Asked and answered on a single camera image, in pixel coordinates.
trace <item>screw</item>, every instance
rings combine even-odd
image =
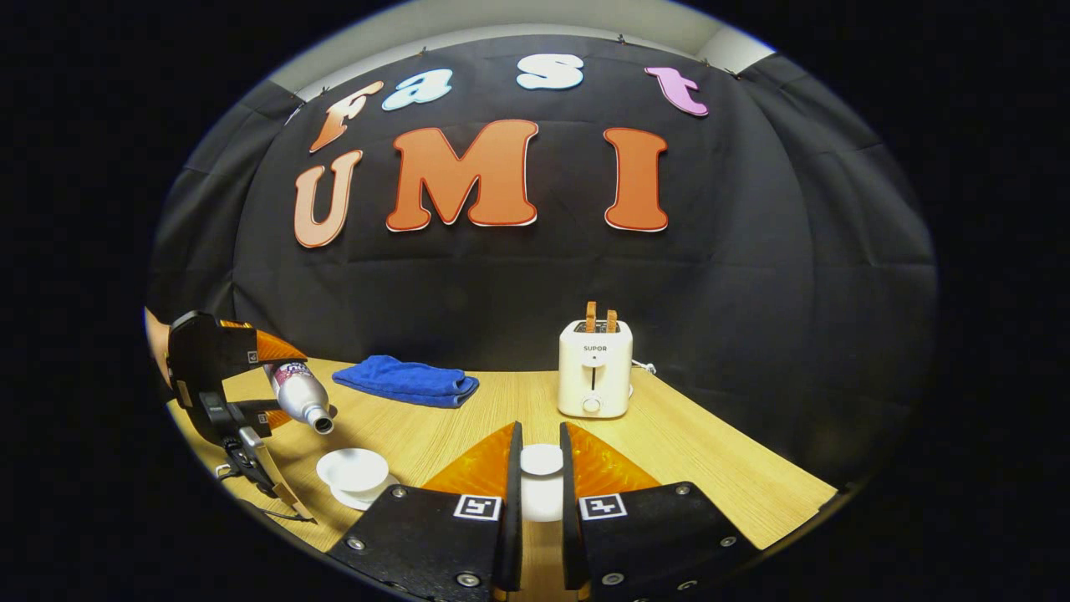
[[[463,585],[464,587],[475,587],[479,585],[479,577],[473,575],[472,573],[461,573],[457,575],[457,583]]]

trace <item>wooden table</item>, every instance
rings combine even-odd
[[[566,417],[557,412],[555,372],[471,372],[479,389],[457,410],[417,406],[376,398],[336,385],[331,375],[352,365],[310,359],[308,367],[338,408],[335,429],[317,435],[295,421],[265,439],[287,482],[318,525],[278,520],[320,551],[327,551],[363,513],[332,497],[316,463],[341,448],[365,448],[386,459],[402,484],[421,487],[470,447],[519,421],[523,443],[559,444],[559,426],[572,422],[613,446],[662,484],[697,484],[756,547],[764,550],[817,513],[836,490],[791,464],[642,369],[632,370],[635,393],[628,413],[612,420]],[[228,401],[271,399],[262,370],[224,383]],[[172,400],[179,429],[209,470],[226,462],[221,449],[194,431]],[[223,487],[265,510],[292,509],[262,495],[246,479]],[[509,600],[574,602],[563,589],[561,523],[523,525],[522,591]]]

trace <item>white toaster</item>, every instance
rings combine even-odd
[[[616,418],[628,412],[631,386],[631,329],[616,323],[607,333],[597,321],[595,333],[576,321],[561,334],[557,356],[557,410],[578,418]]]

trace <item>folded towel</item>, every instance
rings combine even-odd
[[[440,408],[460,407],[479,387],[463,371],[400,362],[391,356],[371,356],[332,379],[370,396]]]

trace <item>bottle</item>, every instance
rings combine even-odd
[[[264,373],[275,391],[279,407],[299,422],[311,426],[320,435],[334,431],[326,389],[304,362],[264,365]]]

